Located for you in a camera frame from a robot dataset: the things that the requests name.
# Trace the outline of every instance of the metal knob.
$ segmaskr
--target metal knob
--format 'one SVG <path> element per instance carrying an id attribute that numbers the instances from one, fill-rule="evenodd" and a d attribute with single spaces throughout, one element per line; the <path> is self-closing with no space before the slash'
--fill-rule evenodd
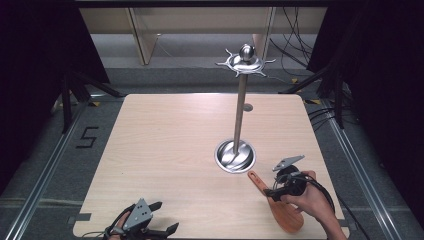
<path id="1" fill-rule="evenodd" d="M 255 54 L 255 48 L 248 44 L 244 44 L 239 51 L 240 58 L 245 62 L 249 62 L 252 59 L 254 54 Z"/>

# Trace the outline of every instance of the black cable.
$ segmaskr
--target black cable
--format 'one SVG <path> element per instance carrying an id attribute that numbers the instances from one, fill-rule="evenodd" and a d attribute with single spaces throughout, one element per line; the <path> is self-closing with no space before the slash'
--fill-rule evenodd
<path id="1" fill-rule="evenodd" d="M 289 22 L 289 25 L 290 25 L 290 28 L 291 28 L 291 34 L 290 34 L 290 37 L 289 37 L 289 40 L 287 41 L 287 44 L 286 44 L 286 47 L 287 47 L 287 45 L 289 44 L 289 42 L 290 42 L 290 39 L 291 39 L 291 36 L 294 34 L 295 35 L 295 37 L 297 38 L 297 40 L 299 41 L 299 44 L 300 44 L 300 46 L 301 46 L 301 51 L 302 51 L 302 54 L 303 54 L 303 57 L 305 58 L 305 61 L 308 63 L 309 62 L 309 56 L 306 54 L 306 49 L 305 49 L 305 47 L 303 46 L 304 44 L 307 46 L 307 47 L 309 47 L 310 49 L 312 49 L 309 45 L 307 45 L 303 40 L 302 40 L 302 38 L 300 37 L 300 33 L 299 33 L 299 21 L 298 21 L 298 16 L 299 16 L 299 8 L 298 7 L 295 7 L 295 22 L 294 22 L 294 24 L 292 24 L 292 22 L 290 21 L 290 18 L 288 17 L 288 15 L 287 15 L 287 12 L 286 12 L 286 9 L 285 9 L 285 7 L 283 7 L 283 11 L 284 11 L 284 15 L 286 16 L 286 19 L 287 19 L 287 21 Z"/>
<path id="2" fill-rule="evenodd" d="M 315 110 L 315 111 L 313 111 L 313 112 L 308 113 L 308 115 L 312 115 L 312 114 L 315 114 L 315 113 L 317 113 L 317 112 L 321 112 L 321 111 L 324 111 L 324 110 L 333 110 L 333 109 L 334 109 L 333 107 L 329 107 L 329 108 L 321 108 L 321 109 L 318 109 L 318 110 Z"/>
<path id="3" fill-rule="evenodd" d="M 302 61 L 300 61 L 299 59 L 297 59 L 295 56 L 291 55 L 290 53 L 288 53 L 287 51 L 285 51 L 284 49 L 282 49 L 281 47 L 279 47 L 273 40 L 272 38 L 269 39 L 269 41 L 283 54 L 285 54 L 286 56 L 290 57 L 293 61 L 299 63 L 300 65 L 302 65 L 303 67 L 308 67 L 308 65 L 306 65 L 305 63 L 303 63 Z"/>
<path id="4" fill-rule="evenodd" d="M 97 236 L 96 237 L 98 237 L 98 236 L 100 236 L 100 235 L 102 235 L 102 234 L 104 234 L 105 233 L 105 231 L 97 231 L 97 232 L 88 232 L 88 233 L 84 233 L 81 237 L 86 237 L 87 235 L 90 235 L 90 234 L 97 234 Z"/>
<path id="5" fill-rule="evenodd" d="M 311 75 L 306 75 L 306 74 L 291 73 L 291 72 L 287 71 L 287 69 L 285 69 L 284 65 L 283 65 L 283 56 L 284 56 L 284 54 L 281 55 L 280 63 L 281 63 L 281 68 L 283 69 L 284 72 L 286 72 L 289 75 L 297 76 L 297 77 L 309 77 L 309 76 L 311 76 Z"/>
<path id="6" fill-rule="evenodd" d="M 314 187 L 316 187 L 318 190 L 320 190 L 324 194 L 325 198 L 330 204 L 331 209 L 333 209 L 333 213 L 336 213 L 336 207 L 334 206 L 333 199 L 331 198 L 331 195 L 327 191 L 327 189 L 325 189 L 325 187 L 323 187 L 319 182 L 317 182 L 317 180 L 315 180 L 311 176 L 308 175 L 308 177 L 312 179 L 312 180 L 308 180 L 308 182 L 311 183 Z"/>
<path id="7" fill-rule="evenodd" d="M 288 84 L 288 85 L 296 85 L 296 83 L 291 83 L 291 82 L 287 82 L 287 81 L 285 81 L 284 79 L 281 79 L 281 78 L 278 78 L 278 77 L 270 77 L 270 76 L 266 76 L 266 78 L 269 78 L 269 79 L 277 79 L 278 81 L 280 81 L 281 83 L 284 83 L 284 84 Z"/>
<path id="8" fill-rule="evenodd" d="M 317 118 L 317 117 L 319 117 L 319 116 L 321 116 L 321 115 L 324 115 L 324 114 L 330 113 L 330 111 L 331 111 L 331 110 L 323 111 L 323 112 L 321 112 L 321 113 L 319 113 L 319 114 L 317 114 L 317 115 L 315 115 L 315 116 L 313 116 L 313 117 L 309 118 L 309 120 L 310 120 L 310 121 L 312 121 L 312 120 L 314 120 L 315 118 Z"/>
<path id="9" fill-rule="evenodd" d="M 343 206 L 346 208 L 346 210 L 349 212 L 350 216 L 353 218 L 353 221 L 355 221 L 355 223 L 358 225 L 359 229 L 364 234 L 365 238 L 369 240 L 370 237 L 368 236 L 367 232 L 365 231 L 365 229 L 362 227 L 361 223 L 358 221 L 358 219 L 356 219 L 353 212 L 350 210 L 350 208 L 347 206 L 347 204 L 343 201 L 343 199 L 339 196 L 339 194 L 337 192 L 336 192 L 336 196 L 339 199 L 339 201 L 343 204 Z"/>
<path id="10" fill-rule="evenodd" d="M 294 46 L 293 44 L 291 44 L 290 43 L 290 41 L 286 38 L 286 36 L 283 34 L 283 38 L 284 38 L 284 40 L 286 40 L 286 42 L 288 42 L 289 43 L 289 45 L 292 47 L 292 48 L 294 48 L 294 49 L 296 49 L 296 50 L 298 50 L 298 51 L 303 51 L 302 49 L 300 49 L 300 48 L 298 48 L 298 47 L 296 47 L 296 46 Z"/>
<path id="11" fill-rule="evenodd" d="M 342 116 L 352 116 L 352 115 L 354 115 L 354 114 L 345 114 L 345 115 L 342 115 Z M 327 118 L 325 118 L 325 119 L 322 119 L 322 120 L 320 120 L 320 121 L 318 121 L 318 122 L 315 122 L 314 124 L 312 124 L 312 127 L 313 126 L 315 126 L 315 125 L 317 125 L 318 123 L 321 123 L 321 125 L 319 125 L 317 128 L 315 128 L 314 129 L 314 132 L 316 132 L 318 129 L 320 129 L 327 121 L 329 121 L 330 119 L 332 119 L 332 118 L 336 118 L 336 116 L 331 116 L 331 117 L 327 117 Z M 351 124 L 355 124 L 355 125 L 359 125 L 359 124 L 357 124 L 357 123 L 354 123 L 354 122 L 350 122 L 350 121 L 347 121 L 346 119 L 343 119 L 343 121 L 345 121 L 345 122 L 347 122 L 347 123 L 351 123 Z"/>

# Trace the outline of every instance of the table surface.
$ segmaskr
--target table surface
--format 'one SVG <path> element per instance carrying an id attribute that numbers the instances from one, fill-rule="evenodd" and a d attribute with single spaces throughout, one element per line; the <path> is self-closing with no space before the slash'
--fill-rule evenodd
<path id="1" fill-rule="evenodd" d="M 305 155 L 295 165 L 317 172 L 344 219 L 301 98 L 247 94 L 246 103 L 253 110 L 244 113 L 241 139 L 256 151 L 252 170 L 272 186 L 271 169 L 282 158 Z M 91 218 L 77 221 L 74 234 L 105 229 L 144 198 L 163 202 L 151 229 L 180 223 L 172 238 L 326 238 L 307 214 L 299 232 L 285 233 L 247 173 L 227 173 L 216 164 L 216 147 L 233 137 L 236 105 L 237 94 L 128 95 L 80 211 Z"/>

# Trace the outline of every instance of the wire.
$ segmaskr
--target wire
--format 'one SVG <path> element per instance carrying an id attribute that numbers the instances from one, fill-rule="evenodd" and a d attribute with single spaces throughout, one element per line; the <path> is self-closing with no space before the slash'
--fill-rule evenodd
<path id="1" fill-rule="evenodd" d="M 84 233 L 84 235 L 82 235 L 81 237 L 86 237 L 87 235 L 90 235 L 90 234 L 98 234 L 95 237 L 99 237 L 100 235 L 102 235 L 104 233 L 105 233 L 105 231 L 88 232 L 88 233 Z"/>
<path id="2" fill-rule="evenodd" d="M 324 194 L 325 198 L 327 199 L 328 203 L 330 204 L 330 207 L 333 209 L 333 212 L 336 213 L 336 207 L 334 206 L 334 202 L 333 199 L 331 198 L 330 193 L 327 191 L 327 189 L 325 189 L 324 186 L 322 186 L 319 182 L 317 182 L 317 180 L 315 180 L 313 177 L 309 176 L 307 182 L 311 183 L 314 187 L 316 187 L 318 190 L 320 190 L 322 192 L 322 194 Z"/>
<path id="3" fill-rule="evenodd" d="M 296 85 L 295 83 L 290 83 L 290 82 L 287 82 L 287 81 L 285 81 L 284 79 L 281 79 L 281 78 L 278 78 L 278 77 L 270 77 L 270 76 L 266 76 L 266 78 L 269 78 L 269 79 L 277 79 L 278 81 L 281 81 L 282 83 L 285 83 L 285 84 L 288 84 L 288 85 Z"/>
<path id="4" fill-rule="evenodd" d="M 352 115 L 354 115 L 354 114 L 345 114 L 345 115 L 342 115 L 342 116 L 352 116 Z M 312 127 L 315 126 L 315 125 L 317 125 L 317 124 L 319 124 L 319 123 L 321 123 L 317 128 L 314 129 L 314 132 L 316 132 L 318 129 L 320 129 L 326 122 L 328 122 L 332 118 L 336 118 L 336 116 L 333 115 L 331 117 L 327 117 L 325 119 L 321 119 L 320 121 L 313 123 L 312 124 Z"/>
<path id="5" fill-rule="evenodd" d="M 303 51 L 302 49 L 300 49 L 300 48 L 298 48 L 298 47 L 296 47 L 296 46 L 294 46 L 291 42 L 290 42 L 290 40 L 289 39 L 287 39 L 287 37 L 286 37 L 286 35 L 284 35 L 283 34 L 283 38 L 284 38 L 284 40 L 286 40 L 286 42 L 292 47 L 292 48 L 294 48 L 294 49 L 296 49 L 296 50 L 298 50 L 298 51 Z"/>
<path id="6" fill-rule="evenodd" d="M 297 73 L 291 73 L 291 72 L 287 71 L 287 69 L 285 69 L 284 68 L 284 65 L 283 65 L 283 56 L 284 56 L 284 54 L 281 55 L 280 63 L 281 63 L 281 67 L 284 70 L 284 72 L 286 72 L 289 75 L 298 76 L 298 77 L 309 77 L 309 76 L 311 76 L 310 74 L 309 75 L 306 75 L 306 74 L 297 74 Z"/>
<path id="7" fill-rule="evenodd" d="M 324 114 L 330 113 L 330 111 L 332 111 L 332 110 L 326 110 L 326 111 L 323 111 L 323 112 L 321 112 L 321 113 L 318 113 L 317 115 L 315 115 L 315 116 L 313 116 L 313 117 L 309 118 L 309 120 L 310 120 L 310 121 L 312 121 L 312 120 L 314 120 L 315 118 L 317 118 L 317 117 L 319 117 L 319 116 L 321 116 L 321 115 L 324 115 Z"/>
<path id="8" fill-rule="evenodd" d="M 295 10 L 295 21 L 294 21 L 294 24 L 292 24 L 292 22 L 290 21 L 290 18 L 289 18 L 289 16 L 288 16 L 288 14 L 287 14 L 287 12 L 286 12 L 286 9 L 285 9 L 285 7 L 283 7 L 283 11 L 284 11 L 284 15 L 286 16 L 286 19 L 287 19 L 287 21 L 289 22 L 289 25 L 290 25 L 290 28 L 291 28 L 291 34 L 290 34 L 290 37 L 289 37 L 289 40 L 287 41 L 287 44 L 286 44 L 286 47 L 288 46 L 288 44 L 289 44 L 289 42 L 290 42 L 290 39 L 291 39 L 291 36 L 292 35 L 294 35 L 296 38 L 297 38 L 297 40 L 299 41 L 299 44 L 300 44 L 300 47 L 301 47 L 301 51 L 302 51 L 302 53 L 303 53 L 303 56 L 304 56 L 304 58 L 305 58 L 305 61 L 307 62 L 307 63 L 309 63 L 309 56 L 307 55 L 307 51 L 306 51 L 306 49 L 305 49 L 305 47 L 304 47 L 304 45 L 306 45 L 308 48 L 310 48 L 310 49 L 312 49 L 312 47 L 310 47 L 309 45 L 307 45 L 303 40 L 302 40 L 302 38 L 300 37 L 300 32 L 299 32 L 299 21 L 298 21 L 298 16 L 299 16 L 299 8 L 298 7 L 295 7 L 294 8 L 294 10 Z"/>
<path id="9" fill-rule="evenodd" d="M 350 216 L 353 218 L 353 221 L 355 221 L 356 225 L 358 225 L 361 232 L 364 234 L 366 239 L 370 239 L 365 229 L 362 227 L 361 223 L 358 221 L 358 219 L 355 217 L 353 212 L 350 210 L 350 208 L 347 206 L 347 204 L 343 201 L 343 199 L 340 197 L 340 195 L 336 192 L 336 196 L 339 199 L 339 201 L 343 204 L 343 206 L 346 208 L 346 210 L 349 212 Z"/>
<path id="10" fill-rule="evenodd" d="M 333 110 L 333 109 L 334 109 L 333 107 L 321 108 L 321 109 L 318 109 L 318 110 L 315 110 L 313 112 L 308 113 L 308 115 L 312 115 L 312 114 L 315 114 L 315 113 L 318 113 L 318 112 L 321 112 L 321 111 L 324 111 L 324 110 Z"/>
<path id="11" fill-rule="evenodd" d="M 282 49 L 281 47 L 279 47 L 273 40 L 272 38 L 269 39 L 269 41 L 272 43 L 272 45 L 274 45 L 282 54 L 287 55 L 288 57 L 290 57 L 293 61 L 299 63 L 300 65 L 302 65 L 303 67 L 308 67 L 308 65 L 306 65 L 305 63 L 303 63 L 302 61 L 300 61 L 299 59 L 297 59 L 296 57 L 294 57 L 293 55 L 291 55 L 290 53 L 288 53 L 287 51 L 285 51 L 284 49 Z"/>
<path id="12" fill-rule="evenodd" d="M 156 41 L 156 44 L 162 49 L 162 51 L 166 54 L 166 55 L 168 55 L 169 57 L 171 57 L 171 59 L 172 59 L 172 61 L 174 61 L 174 63 L 175 63 L 175 65 L 177 66 L 177 67 L 182 67 L 182 68 L 206 68 L 206 67 L 201 67 L 201 66 L 187 66 L 187 65 L 183 65 L 183 64 L 180 64 L 180 63 L 178 63 L 176 60 L 175 60 L 175 56 L 174 55 L 172 55 L 172 54 L 170 54 L 163 46 L 162 46 L 162 44 L 160 43 L 160 41 L 158 40 L 158 41 Z"/>

